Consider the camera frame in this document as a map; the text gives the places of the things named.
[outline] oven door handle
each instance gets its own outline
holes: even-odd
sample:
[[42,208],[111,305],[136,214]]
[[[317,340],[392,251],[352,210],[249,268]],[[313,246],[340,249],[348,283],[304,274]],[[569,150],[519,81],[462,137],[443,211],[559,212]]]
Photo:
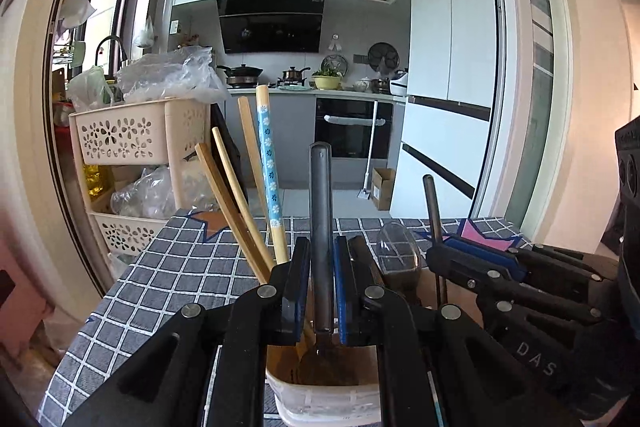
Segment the oven door handle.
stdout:
[[[371,118],[347,118],[346,116],[333,116],[332,114],[324,115],[324,121],[335,123],[336,125],[366,125],[371,126],[373,120]],[[384,118],[376,120],[376,127],[381,127],[386,123]]]

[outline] green vegetable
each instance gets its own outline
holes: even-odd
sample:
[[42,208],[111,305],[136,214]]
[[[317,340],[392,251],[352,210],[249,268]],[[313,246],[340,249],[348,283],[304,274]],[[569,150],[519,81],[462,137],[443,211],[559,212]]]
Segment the green vegetable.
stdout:
[[316,71],[316,73],[312,74],[311,76],[342,76],[342,73],[340,73],[340,71],[336,70],[335,68],[321,68],[318,71]]

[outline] white mop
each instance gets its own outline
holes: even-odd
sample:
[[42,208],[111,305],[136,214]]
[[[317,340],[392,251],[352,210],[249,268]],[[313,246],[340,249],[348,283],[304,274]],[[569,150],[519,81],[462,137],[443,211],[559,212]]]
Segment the white mop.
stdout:
[[373,135],[376,132],[376,117],[378,116],[378,100],[373,102],[373,119],[371,120],[371,139],[369,140],[369,155],[367,156],[367,171],[364,173],[364,185],[362,190],[358,192],[358,197],[362,200],[368,200],[369,190],[369,168],[371,166],[371,155],[373,154]]

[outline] brown box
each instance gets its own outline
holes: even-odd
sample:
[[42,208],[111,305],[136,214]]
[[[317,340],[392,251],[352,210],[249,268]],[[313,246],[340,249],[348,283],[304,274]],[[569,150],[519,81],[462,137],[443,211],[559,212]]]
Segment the brown box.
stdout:
[[394,192],[395,181],[395,170],[373,169],[371,200],[378,210],[388,210],[391,208],[391,194]]

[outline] table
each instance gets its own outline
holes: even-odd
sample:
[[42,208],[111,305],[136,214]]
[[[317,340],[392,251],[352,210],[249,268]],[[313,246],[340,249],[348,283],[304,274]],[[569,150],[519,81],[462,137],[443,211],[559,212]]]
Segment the table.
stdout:
[[[60,427],[86,397],[185,304],[198,302],[206,309],[223,306],[258,285],[231,231],[212,235],[207,222],[199,217],[202,216],[179,210],[91,313],[49,383],[38,410],[41,425]],[[300,235],[308,237],[308,219],[283,220],[289,245]],[[257,221],[266,237],[265,220]],[[334,233],[347,237],[363,234],[372,246],[378,230],[388,221],[392,219],[334,219]],[[417,233],[429,230],[428,221],[399,221]],[[521,238],[518,245],[529,244],[514,225],[503,219],[475,219],[474,223],[486,237],[517,235]],[[444,232],[455,232],[459,224],[460,220],[443,220]],[[430,247],[430,242],[418,235],[417,243],[423,252]],[[267,244],[273,244],[269,238]],[[264,425],[284,425],[267,384]]]

